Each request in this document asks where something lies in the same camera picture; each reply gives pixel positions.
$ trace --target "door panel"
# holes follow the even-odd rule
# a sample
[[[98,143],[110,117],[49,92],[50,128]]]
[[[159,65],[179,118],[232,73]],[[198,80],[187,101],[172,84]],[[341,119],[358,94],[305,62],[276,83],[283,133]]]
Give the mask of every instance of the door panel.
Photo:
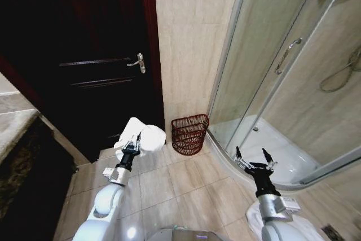
[[[164,127],[155,0],[1,5],[0,54],[41,97],[42,113],[88,159],[113,145],[132,116]],[[139,52],[145,74],[127,66]]]

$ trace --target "wall tile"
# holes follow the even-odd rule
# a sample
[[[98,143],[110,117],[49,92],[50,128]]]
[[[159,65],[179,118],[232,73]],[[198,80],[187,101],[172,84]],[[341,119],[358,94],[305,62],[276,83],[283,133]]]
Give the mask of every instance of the wall tile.
[[[206,113],[234,0],[156,0],[167,141],[173,119]]]

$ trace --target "tiled floor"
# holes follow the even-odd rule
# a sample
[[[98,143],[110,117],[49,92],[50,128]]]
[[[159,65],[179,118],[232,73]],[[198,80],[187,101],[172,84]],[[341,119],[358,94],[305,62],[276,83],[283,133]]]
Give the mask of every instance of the tiled floor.
[[[118,163],[113,155],[112,149],[102,151],[98,162],[81,166],[73,176],[54,240],[71,240],[86,219],[96,193],[107,184],[103,169]],[[328,186],[317,185],[297,199],[302,215],[316,227],[330,223],[346,240],[361,236],[353,223],[361,221],[359,214]],[[213,159],[208,143],[195,156],[182,156],[167,144],[159,152],[135,159],[116,237],[144,240],[162,227],[182,225],[217,231],[233,241],[256,240],[245,217],[255,200],[252,190],[235,182]],[[137,230],[132,239],[126,235],[130,227]]]

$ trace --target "shower door handle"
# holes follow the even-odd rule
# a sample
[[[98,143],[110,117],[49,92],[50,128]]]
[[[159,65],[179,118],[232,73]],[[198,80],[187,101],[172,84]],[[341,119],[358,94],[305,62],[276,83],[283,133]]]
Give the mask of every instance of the shower door handle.
[[[280,62],[278,62],[277,67],[276,67],[276,69],[275,69],[275,73],[276,73],[277,75],[282,74],[283,71],[281,71],[280,68],[281,68],[282,64],[284,63],[284,60],[287,58],[289,51],[292,49],[293,46],[299,45],[301,42],[302,42],[302,38],[298,38],[298,39],[294,40],[294,41],[287,47],[286,51],[283,53],[283,56],[282,56]]]

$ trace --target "wicker basket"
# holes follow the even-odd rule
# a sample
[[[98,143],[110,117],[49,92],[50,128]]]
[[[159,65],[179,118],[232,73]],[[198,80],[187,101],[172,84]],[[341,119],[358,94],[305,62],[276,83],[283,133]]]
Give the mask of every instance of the wicker basket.
[[[202,149],[208,125],[209,119],[205,114],[171,121],[173,148],[182,155],[195,155]]]

